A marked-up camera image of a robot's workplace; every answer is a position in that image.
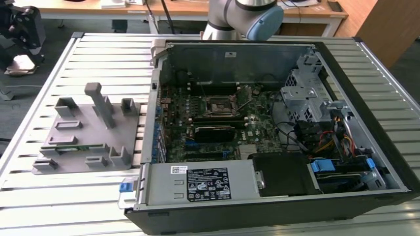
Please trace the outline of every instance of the gray carpet floor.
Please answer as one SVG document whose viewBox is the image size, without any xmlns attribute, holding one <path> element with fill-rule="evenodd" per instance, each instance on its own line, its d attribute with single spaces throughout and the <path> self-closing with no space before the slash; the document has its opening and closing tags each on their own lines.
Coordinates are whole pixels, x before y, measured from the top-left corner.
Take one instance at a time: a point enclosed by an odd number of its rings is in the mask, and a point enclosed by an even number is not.
<svg viewBox="0 0 420 236">
<path fill-rule="evenodd" d="M 42 85 L 55 61 L 61 55 L 70 35 L 74 31 L 110 33 L 109 20 L 65 20 L 65 27 L 58 29 L 59 20 L 43 20 L 46 40 L 41 49 L 45 56 L 45 62 L 38 68 L 35 74 L 22 77 L 7 77 L 0 74 L 0 81 L 5 86 L 14 85 Z M 170 33 L 167 24 L 159 22 L 161 33 Z M 198 33 L 203 30 L 205 22 L 174 22 L 175 33 Z M 127 33 L 149 33 L 147 23 L 141 21 L 127 22 Z M 7 49 L 9 53 L 17 53 L 17 47 Z M 415 101 L 420 101 L 420 42 L 414 42 L 405 54 L 390 68 L 390 73 L 397 78 Z M 0 138 L 11 138 L 19 122 L 26 114 L 30 104 L 37 96 L 39 88 L 17 87 L 11 88 L 14 99 L 11 101 L 0 100 Z M 0 142 L 0 153 L 6 148 L 5 142 Z"/>
</svg>

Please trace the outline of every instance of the power supply label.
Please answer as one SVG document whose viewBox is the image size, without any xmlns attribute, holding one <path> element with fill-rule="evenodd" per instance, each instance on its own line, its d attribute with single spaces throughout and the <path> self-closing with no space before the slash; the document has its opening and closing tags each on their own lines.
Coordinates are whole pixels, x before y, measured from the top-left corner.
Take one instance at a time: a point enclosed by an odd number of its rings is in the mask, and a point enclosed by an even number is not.
<svg viewBox="0 0 420 236">
<path fill-rule="evenodd" d="M 187 170 L 186 193 L 190 202 L 231 199 L 227 168 Z"/>
</svg>

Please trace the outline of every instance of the aluminum slotted table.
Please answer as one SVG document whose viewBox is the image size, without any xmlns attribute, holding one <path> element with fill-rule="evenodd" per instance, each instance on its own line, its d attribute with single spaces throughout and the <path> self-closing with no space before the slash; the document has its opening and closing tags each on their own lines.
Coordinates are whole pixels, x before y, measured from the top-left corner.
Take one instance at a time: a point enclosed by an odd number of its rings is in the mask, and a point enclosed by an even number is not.
<svg viewBox="0 0 420 236">
<path fill-rule="evenodd" d="M 150 83 L 153 39 L 198 39 L 195 35 L 75 34 L 31 104 L 0 159 L 0 235 L 142 235 L 115 201 L 118 184 L 133 169 L 34 176 L 31 163 L 51 126 L 58 97 L 91 103 L 83 85 L 99 82 L 110 102 L 131 97 L 141 103 L 134 149 L 141 138 Z M 390 139 L 420 176 L 420 108 L 363 43 L 350 38 L 275 37 L 279 41 L 322 40 Z M 420 203 L 414 199 L 381 207 L 351 220 L 227 230 L 193 235 L 417 235 Z"/>
</svg>

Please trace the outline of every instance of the motherboard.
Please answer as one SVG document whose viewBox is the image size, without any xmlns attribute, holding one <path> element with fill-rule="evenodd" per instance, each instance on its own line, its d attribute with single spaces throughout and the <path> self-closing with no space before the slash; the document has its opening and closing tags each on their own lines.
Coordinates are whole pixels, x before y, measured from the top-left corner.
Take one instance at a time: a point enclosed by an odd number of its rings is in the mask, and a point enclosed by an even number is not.
<svg viewBox="0 0 420 236">
<path fill-rule="evenodd" d="M 162 87 L 165 162 L 241 160 L 281 152 L 270 117 L 275 91 L 262 85 Z"/>
</svg>

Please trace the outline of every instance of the blue connector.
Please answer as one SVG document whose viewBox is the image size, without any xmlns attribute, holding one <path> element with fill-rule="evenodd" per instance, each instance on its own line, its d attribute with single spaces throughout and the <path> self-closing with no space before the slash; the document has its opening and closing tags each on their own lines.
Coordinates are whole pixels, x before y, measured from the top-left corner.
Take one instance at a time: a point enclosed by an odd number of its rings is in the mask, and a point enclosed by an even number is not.
<svg viewBox="0 0 420 236">
<path fill-rule="evenodd" d="M 222 151 L 222 159 L 225 159 L 227 157 L 229 153 L 230 153 L 230 151 Z"/>
<path fill-rule="evenodd" d="M 374 162 L 373 162 L 373 159 L 371 159 L 371 158 L 367 158 L 367 159 L 366 159 L 366 163 L 367 163 L 367 165 L 369 165 L 370 170 L 373 170 L 374 167 L 375 167 Z"/>
<path fill-rule="evenodd" d="M 133 191 L 131 183 L 119 183 L 119 193 L 129 193 Z"/>
<path fill-rule="evenodd" d="M 333 162 L 327 159 L 314 160 L 310 163 L 311 171 L 313 172 L 323 172 L 323 171 L 334 171 Z"/>
</svg>

